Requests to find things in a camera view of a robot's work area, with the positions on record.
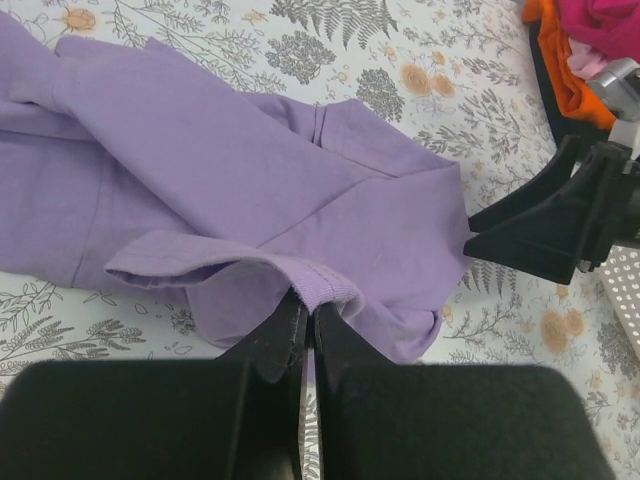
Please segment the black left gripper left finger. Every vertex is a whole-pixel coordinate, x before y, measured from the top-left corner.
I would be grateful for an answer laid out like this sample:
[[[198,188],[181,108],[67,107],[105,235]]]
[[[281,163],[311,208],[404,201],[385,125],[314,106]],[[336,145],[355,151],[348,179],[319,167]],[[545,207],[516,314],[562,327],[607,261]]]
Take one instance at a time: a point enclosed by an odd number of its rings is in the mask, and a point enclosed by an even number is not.
[[[1,402],[5,479],[298,479],[307,308],[215,359],[54,361]]]

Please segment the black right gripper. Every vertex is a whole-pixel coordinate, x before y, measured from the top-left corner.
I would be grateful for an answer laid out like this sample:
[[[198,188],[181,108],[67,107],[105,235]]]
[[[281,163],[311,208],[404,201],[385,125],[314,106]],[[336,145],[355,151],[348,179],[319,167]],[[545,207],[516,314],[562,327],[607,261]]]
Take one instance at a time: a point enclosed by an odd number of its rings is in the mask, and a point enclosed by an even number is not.
[[[469,218],[464,254],[560,284],[639,248],[639,158],[569,136],[529,182]]]

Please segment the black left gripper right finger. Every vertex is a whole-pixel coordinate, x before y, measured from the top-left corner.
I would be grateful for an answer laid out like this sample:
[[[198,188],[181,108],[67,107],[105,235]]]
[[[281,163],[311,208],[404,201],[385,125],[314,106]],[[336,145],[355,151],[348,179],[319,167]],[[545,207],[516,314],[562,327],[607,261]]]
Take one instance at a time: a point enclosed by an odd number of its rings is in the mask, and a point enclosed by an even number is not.
[[[399,365],[313,316],[327,479],[610,479],[581,400],[535,365]]]

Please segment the purple t shirt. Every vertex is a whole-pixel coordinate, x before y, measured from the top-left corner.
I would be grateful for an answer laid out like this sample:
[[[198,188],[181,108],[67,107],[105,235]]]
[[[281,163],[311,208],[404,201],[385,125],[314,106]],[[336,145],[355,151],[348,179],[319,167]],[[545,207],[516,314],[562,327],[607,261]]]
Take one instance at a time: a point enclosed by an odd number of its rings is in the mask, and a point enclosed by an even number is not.
[[[228,348],[294,291],[390,360],[468,266],[459,165],[356,100],[238,92],[185,56],[1,17],[1,268],[185,303]]]

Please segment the white perforated plastic basket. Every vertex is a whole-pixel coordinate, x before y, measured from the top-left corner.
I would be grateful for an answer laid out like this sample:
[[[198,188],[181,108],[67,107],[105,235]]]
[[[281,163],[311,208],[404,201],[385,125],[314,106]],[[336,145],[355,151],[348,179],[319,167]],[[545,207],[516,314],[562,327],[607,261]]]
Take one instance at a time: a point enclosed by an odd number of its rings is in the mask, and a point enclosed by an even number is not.
[[[604,285],[605,292],[636,356],[639,356],[639,250],[613,246],[608,258],[598,269],[598,277]]]

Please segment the orange folded t shirt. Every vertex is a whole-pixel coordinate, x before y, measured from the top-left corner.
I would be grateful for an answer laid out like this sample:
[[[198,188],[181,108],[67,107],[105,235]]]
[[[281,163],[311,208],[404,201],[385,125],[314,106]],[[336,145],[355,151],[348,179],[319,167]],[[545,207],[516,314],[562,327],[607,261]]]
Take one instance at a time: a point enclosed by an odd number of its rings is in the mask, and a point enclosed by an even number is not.
[[[536,42],[541,49],[561,115],[567,119],[586,121],[609,131],[615,117],[588,88],[586,81],[575,76],[567,64],[571,48],[568,35],[561,27],[557,2],[526,1],[522,21],[525,24],[540,23]]]

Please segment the pink folded t shirt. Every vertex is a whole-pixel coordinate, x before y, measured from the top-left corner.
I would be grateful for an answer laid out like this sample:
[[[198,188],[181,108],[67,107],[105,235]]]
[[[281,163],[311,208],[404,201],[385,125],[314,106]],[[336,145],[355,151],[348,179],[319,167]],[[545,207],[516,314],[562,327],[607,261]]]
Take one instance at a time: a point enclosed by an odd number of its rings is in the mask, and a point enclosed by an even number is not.
[[[597,49],[572,38],[568,39],[568,43],[571,54],[567,65],[576,77],[590,80],[608,66],[609,59]]]

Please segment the magenta folded t shirt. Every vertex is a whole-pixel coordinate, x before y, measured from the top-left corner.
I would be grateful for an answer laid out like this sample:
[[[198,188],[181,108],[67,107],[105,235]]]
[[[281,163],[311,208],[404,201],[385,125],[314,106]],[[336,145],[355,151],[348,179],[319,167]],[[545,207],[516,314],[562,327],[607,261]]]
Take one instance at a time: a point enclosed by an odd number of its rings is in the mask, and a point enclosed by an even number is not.
[[[635,0],[558,1],[568,36],[599,50],[609,59],[639,61],[639,2]]]

